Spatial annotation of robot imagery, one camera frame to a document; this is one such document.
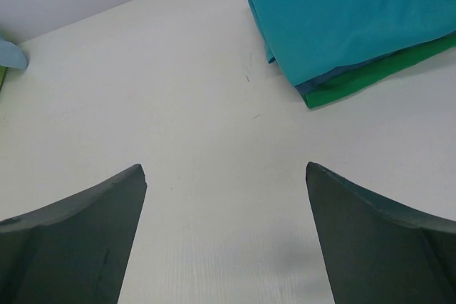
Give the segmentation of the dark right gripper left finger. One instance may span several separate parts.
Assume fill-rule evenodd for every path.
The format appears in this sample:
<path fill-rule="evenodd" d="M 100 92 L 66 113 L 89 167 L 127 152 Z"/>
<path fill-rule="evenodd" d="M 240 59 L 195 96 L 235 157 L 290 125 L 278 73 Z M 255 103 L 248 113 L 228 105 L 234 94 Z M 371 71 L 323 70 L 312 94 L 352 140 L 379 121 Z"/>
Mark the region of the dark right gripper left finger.
<path fill-rule="evenodd" d="M 117 303 L 146 191 L 135 164 L 1 221 L 1 302 Z"/>

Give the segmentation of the light blue t shirt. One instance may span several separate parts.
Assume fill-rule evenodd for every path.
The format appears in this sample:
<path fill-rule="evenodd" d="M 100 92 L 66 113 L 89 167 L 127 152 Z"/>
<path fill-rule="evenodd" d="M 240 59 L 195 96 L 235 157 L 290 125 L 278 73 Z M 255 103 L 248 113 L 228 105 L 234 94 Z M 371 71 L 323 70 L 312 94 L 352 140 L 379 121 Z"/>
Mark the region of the light blue t shirt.
<path fill-rule="evenodd" d="M 20 47 L 0 35 L 0 65 L 6 68 L 26 70 L 28 60 Z"/>

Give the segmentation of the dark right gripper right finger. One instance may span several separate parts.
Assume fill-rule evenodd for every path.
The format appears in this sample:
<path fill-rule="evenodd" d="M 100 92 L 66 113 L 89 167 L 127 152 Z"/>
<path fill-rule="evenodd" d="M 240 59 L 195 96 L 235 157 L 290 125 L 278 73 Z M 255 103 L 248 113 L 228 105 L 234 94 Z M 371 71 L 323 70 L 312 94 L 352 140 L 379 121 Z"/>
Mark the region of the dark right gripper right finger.
<path fill-rule="evenodd" d="M 306 186 L 335 303 L 454 303 L 455 222 L 310 162 Z"/>

